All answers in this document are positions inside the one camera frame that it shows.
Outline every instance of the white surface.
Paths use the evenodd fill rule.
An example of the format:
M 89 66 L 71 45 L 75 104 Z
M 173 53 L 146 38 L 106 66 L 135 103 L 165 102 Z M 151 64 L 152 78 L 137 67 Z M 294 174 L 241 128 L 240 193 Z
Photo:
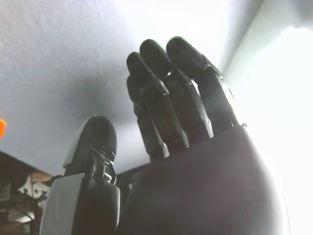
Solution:
M 148 162 L 126 88 L 126 58 L 180 35 L 221 70 L 260 0 L 0 1 L 0 150 L 51 174 L 80 125 L 104 115 L 117 130 L 116 172 Z
M 265 0 L 225 73 L 295 235 L 312 233 L 312 19 L 312 1 Z

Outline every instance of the robotic hand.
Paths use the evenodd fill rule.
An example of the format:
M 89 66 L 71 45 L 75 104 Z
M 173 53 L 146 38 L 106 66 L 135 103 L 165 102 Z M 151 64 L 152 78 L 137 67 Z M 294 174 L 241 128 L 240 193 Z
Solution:
M 166 50 L 146 40 L 127 59 L 127 87 L 152 163 L 121 217 L 115 131 L 104 117 L 91 117 L 52 185 L 41 235 L 284 234 L 284 199 L 239 125 L 220 72 L 182 38 Z

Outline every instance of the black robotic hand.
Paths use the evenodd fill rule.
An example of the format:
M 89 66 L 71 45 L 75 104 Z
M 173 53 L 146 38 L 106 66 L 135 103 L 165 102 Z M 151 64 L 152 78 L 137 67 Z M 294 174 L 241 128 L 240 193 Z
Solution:
M 238 124 L 231 93 L 209 60 L 180 37 L 166 48 L 167 53 L 149 39 L 127 59 L 128 91 L 151 160 Z
M 127 59 L 146 150 L 163 160 L 134 183 L 116 234 L 286 234 L 284 198 L 221 74 L 182 38 L 166 49 L 146 40 Z

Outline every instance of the orange object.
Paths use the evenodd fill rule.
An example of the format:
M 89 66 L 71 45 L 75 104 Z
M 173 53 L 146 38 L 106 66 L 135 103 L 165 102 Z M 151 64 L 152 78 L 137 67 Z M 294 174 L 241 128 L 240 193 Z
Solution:
M 0 138 L 4 136 L 5 129 L 6 129 L 6 122 L 5 120 L 0 119 Z

